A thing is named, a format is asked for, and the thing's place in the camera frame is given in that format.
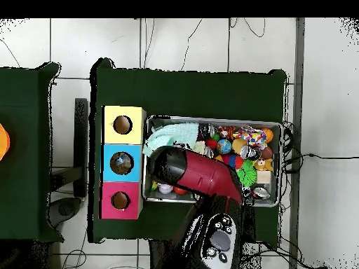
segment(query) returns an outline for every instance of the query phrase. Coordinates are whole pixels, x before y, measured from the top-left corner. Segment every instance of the table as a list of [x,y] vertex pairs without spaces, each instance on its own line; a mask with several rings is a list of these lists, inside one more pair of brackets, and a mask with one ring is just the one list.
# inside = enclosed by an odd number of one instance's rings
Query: table
[[[140,106],[147,115],[190,116],[283,122],[283,70],[268,74],[248,72],[199,73],[115,69],[100,58],[90,72],[90,156],[88,239],[170,239],[191,205],[144,202],[138,220],[98,219],[101,106]],[[278,206],[256,207],[256,240],[278,245]]]

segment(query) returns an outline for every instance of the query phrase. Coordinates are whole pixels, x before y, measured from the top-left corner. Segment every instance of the white ball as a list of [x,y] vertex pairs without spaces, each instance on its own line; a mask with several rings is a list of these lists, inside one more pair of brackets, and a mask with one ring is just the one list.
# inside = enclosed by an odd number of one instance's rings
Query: white ball
[[173,187],[170,185],[160,185],[158,187],[158,190],[162,193],[162,194],[169,194],[172,190]]

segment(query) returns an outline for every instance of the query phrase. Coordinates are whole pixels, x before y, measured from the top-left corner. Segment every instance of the metal tray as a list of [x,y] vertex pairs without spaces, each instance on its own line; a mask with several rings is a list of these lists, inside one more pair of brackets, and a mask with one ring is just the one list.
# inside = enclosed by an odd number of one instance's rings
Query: metal tray
[[[151,134],[152,127],[159,127],[178,123],[212,123],[215,127],[219,126],[235,126],[237,128],[249,125],[253,128],[259,129],[267,127],[273,131],[273,140],[268,144],[273,151],[273,173],[271,184],[255,184],[265,188],[270,197],[266,200],[255,200],[255,207],[274,207],[280,200],[280,187],[282,178],[282,161],[283,161],[283,143],[284,143],[284,128],[280,123],[274,122],[260,122],[250,120],[223,120],[216,118],[189,118],[180,116],[149,116],[146,118],[144,133],[147,137]],[[177,203],[195,203],[194,194],[186,193],[178,195],[175,192],[169,194],[162,194],[156,189],[150,191],[152,186],[152,179],[147,172],[147,156],[143,157],[143,178],[142,178],[142,196],[147,201],[153,202],[177,202]]]

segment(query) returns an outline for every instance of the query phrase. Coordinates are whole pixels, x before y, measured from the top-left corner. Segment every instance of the box hole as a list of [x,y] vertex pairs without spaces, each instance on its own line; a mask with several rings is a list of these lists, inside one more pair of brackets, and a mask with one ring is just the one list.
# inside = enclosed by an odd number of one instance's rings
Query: box hole
[[111,204],[116,209],[125,209],[130,204],[130,198],[124,192],[117,192],[112,195]]
[[124,152],[114,153],[109,166],[116,174],[128,174],[133,168],[133,158]]
[[114,120],[114,130],[122,135],[130,133],[132,130],[132,121],[127,116],[118,116]]

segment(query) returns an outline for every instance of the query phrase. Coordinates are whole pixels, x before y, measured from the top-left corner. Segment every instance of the teal cloth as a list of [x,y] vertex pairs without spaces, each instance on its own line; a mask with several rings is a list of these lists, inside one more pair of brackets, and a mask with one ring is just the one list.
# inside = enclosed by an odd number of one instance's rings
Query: teal cloth
[[176,144],[188,144],[192,149],[198,137],[198,123],[181,123],[167,125],[155,131],[143,146],[143,154],[150,157],[160,146],[172,146]]

